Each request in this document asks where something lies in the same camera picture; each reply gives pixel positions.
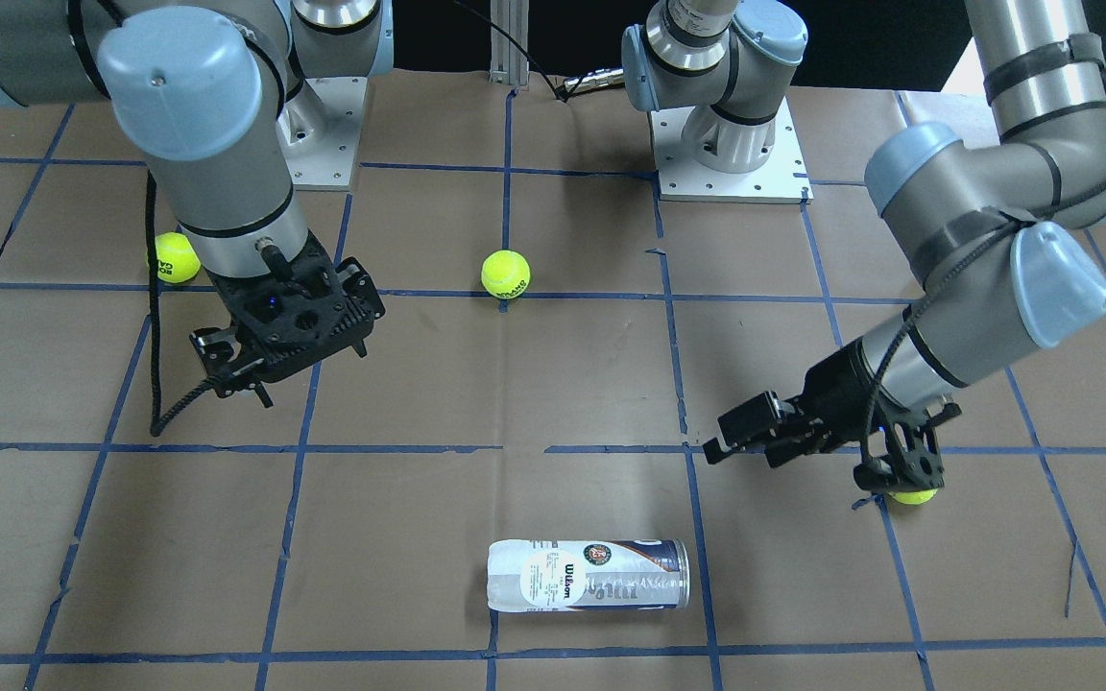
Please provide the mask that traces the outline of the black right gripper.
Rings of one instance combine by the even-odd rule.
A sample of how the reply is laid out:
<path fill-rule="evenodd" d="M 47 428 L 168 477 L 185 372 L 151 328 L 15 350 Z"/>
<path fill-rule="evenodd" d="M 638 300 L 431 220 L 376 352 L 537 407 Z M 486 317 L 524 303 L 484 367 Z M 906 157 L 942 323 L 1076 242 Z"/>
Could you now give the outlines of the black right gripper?
<path fill-rule="evenodd" d="M 386 308 L 359 261 L 349 256 L 333 266 L 315 235 L 291 259 L 271 239 L 259 239 L 255 250 L 261 275 L 211 278 L 229 311 L 228 327 L 192 331 L 190 343 L 218 397 L 252 391 L 271 407 L 268 383 L 346 348 L 365 357 L 365 341 Z"/>

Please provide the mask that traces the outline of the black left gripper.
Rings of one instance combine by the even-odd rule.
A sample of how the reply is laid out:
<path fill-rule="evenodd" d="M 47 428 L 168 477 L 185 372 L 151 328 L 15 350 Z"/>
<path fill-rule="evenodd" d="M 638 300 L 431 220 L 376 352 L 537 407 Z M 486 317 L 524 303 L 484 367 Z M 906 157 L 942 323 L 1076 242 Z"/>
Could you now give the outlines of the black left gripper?
<path fill-rule="evenodd" d="M 765 454 L 771 442 L 771 467 L 800 456 L 830 452 L 844 443 L 867 441 L 881 433 L 885 450 L 872 450 L 853 469 L 854 481 L 872 494 L 921 491 L 945 485 L 943 463 L 936 428 L 962 413 L 954 402 L 932 416 L 928 410 L 905 410 L 886 392 L 875 399 L 868 413 L 874 377 L 858 342 L 835 350 L 811 368 L 803 392 L 789 399 L 793 412 L 784 418 L 784 404 L 773 391 L 721 415 L 716 437 L 703 443 L 707 463 L 720 464 L 740 454 Z"/>

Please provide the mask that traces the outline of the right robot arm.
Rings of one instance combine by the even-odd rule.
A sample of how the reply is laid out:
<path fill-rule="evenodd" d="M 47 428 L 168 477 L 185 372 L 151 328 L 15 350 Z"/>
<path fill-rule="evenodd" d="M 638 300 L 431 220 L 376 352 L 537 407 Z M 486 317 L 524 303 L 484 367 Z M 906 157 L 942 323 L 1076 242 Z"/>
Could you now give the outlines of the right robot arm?
<path fill-rule="evenodd" d="M 298 191 L 349 188 L 392 65 L 388 1 L 0 1 L 0 107 L 109 101 L 228 310 L 190 337 L 220 397 L 364 357 L 385 306 Z"/>

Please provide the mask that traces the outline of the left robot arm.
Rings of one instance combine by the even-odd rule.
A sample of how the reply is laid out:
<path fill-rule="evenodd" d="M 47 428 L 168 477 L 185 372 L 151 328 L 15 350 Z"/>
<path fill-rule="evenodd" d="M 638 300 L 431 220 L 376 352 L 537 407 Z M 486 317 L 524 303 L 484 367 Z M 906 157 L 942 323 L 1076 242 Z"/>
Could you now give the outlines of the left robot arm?
<path fill-rule="evenodd" d="M 710 464 L 772 467 L 856 442 L 872 494 L 945 484 L 936 430 L 957 391 L 1106 314 L 1106 276 L 1072 232 L 1106 223 L 1106 59 L 1079 1 L 970 1 L 999 143 L 912 124 L 866 165 L 866 191 L 925 296 L 835 350 L 787 399 L 718 420 Z"/>

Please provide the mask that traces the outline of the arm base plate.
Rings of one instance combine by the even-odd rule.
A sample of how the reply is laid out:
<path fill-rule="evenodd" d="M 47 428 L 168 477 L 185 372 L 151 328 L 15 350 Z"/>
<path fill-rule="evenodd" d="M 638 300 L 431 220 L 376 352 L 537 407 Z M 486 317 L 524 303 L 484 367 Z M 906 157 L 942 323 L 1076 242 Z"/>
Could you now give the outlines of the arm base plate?
<path fill-rule="evenodd" d="M 741 126 L 711 107 L 649 113 L 660 198 L 672 202 L 799 205 L 813 200 L 787 100 Z"/>
<path fill-rule="evenodd" d="M 291 179 L 302 191 L 349 191 L 366 113 L 364 76 L 302 83 L 276 123 Z"/>

